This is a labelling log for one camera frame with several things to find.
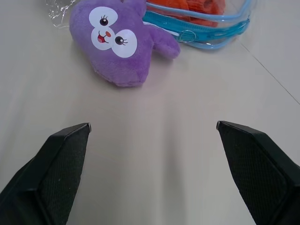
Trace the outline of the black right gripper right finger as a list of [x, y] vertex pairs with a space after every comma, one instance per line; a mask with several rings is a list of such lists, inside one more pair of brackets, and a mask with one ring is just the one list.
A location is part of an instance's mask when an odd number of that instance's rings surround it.
[[218, 121], [232, 178], [257, 225], [300, 223], [300, 167], [264, 132]]

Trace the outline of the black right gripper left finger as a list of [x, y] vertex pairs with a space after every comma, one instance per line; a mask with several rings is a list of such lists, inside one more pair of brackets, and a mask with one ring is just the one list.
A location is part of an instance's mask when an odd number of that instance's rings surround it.
[[65, 225], [81, 181], [89, 123], [48, 137], [0, 193], [2, 225]]

